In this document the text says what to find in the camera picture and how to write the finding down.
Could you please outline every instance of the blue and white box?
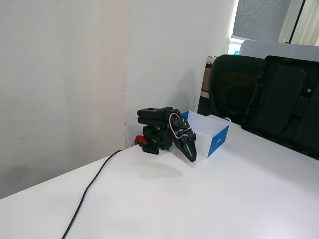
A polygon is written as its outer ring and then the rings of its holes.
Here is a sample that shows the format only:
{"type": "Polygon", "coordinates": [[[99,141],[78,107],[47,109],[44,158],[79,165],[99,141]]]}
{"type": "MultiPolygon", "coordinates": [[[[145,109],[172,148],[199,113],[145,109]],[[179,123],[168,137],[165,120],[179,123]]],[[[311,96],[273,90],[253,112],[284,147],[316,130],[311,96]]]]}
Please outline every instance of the blue and white box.
{"type": "Polygon", "coordinates": [[[218,120],[187,111],[183,113],[196,133],[197,154],[208,158],[226,140],[229,125],[218,120]]]}

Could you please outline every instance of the black robotic arm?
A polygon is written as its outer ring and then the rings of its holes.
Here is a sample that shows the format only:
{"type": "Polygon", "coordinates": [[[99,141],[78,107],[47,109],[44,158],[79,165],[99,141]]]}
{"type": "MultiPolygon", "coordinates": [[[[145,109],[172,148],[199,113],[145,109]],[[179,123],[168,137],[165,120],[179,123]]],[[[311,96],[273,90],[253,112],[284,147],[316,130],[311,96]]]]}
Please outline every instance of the black robotic arm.
{"type": "Polygon", "coordinates": [[[172,107],[147,108],[139,110],[138,116],[139,123],[147,125],[143,128],[143,137],[148,143],[139,143],[144,152],[158,154],[159,148],[169,149],[174,141],[191,162],[196,160],[196,134],[179,110],[172,107]]]}

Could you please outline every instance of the black office chair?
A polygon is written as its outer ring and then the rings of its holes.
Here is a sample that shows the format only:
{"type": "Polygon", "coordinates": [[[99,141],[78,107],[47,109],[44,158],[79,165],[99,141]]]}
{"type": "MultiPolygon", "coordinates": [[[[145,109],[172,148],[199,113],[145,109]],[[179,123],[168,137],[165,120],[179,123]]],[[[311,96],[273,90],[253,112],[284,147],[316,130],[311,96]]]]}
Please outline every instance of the black office chair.
{"type": "Polygon", "coordinates": [[[264,59],[249,56],[218,57],[209,79],[212,113],[241,124],[263,64],[264,59]]]}

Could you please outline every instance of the gray fabric panel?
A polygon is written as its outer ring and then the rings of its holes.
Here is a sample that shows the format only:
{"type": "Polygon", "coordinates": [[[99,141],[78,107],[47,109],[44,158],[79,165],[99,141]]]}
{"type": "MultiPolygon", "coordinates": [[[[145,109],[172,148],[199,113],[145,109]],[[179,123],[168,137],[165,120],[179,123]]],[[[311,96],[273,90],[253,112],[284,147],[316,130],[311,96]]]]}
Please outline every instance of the gray fabric panel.
{"type": "Polygon", "coordinates": [[[291,0],[239,0],[233,35],[278,42],[291,0]]]}

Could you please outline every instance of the black plastic case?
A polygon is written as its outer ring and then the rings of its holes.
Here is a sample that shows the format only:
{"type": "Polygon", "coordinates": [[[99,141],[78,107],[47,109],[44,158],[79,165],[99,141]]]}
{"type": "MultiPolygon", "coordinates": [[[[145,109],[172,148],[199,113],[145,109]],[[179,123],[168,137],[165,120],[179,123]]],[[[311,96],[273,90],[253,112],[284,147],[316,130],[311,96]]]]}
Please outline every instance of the black plastic case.
{"type": "Polygon", "coordinates": [[[242,128],[319,159],[319,62],[268,56],[242,128]]]}

